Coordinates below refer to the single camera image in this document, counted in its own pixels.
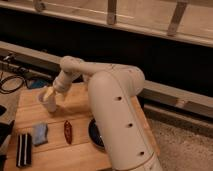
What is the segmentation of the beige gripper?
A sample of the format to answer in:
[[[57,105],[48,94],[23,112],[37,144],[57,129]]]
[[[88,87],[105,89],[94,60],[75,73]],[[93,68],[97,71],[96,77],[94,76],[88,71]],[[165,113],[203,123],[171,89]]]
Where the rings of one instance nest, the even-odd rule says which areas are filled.
[[[61,80],[57,77],[53,81],[53,87],[48,87],[44,93],[43,100],[47,101],[51,95],[54,94],[54,90],[60,94],[61,100],[65,101],[66,92],[70,89],[71,83],[69,81]]]

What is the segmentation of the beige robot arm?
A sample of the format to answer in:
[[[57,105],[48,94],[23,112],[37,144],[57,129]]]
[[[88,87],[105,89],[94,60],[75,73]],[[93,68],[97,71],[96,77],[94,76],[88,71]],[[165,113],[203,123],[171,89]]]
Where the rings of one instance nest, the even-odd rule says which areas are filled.
[[[131,102],[144,88],[141,69],[123,64],[86,62],[65,56],[61,71],[42,103],[56,110],[55,95],[67,92],[81,75],[89,77],[89,104],[114,171],[163,171]]]

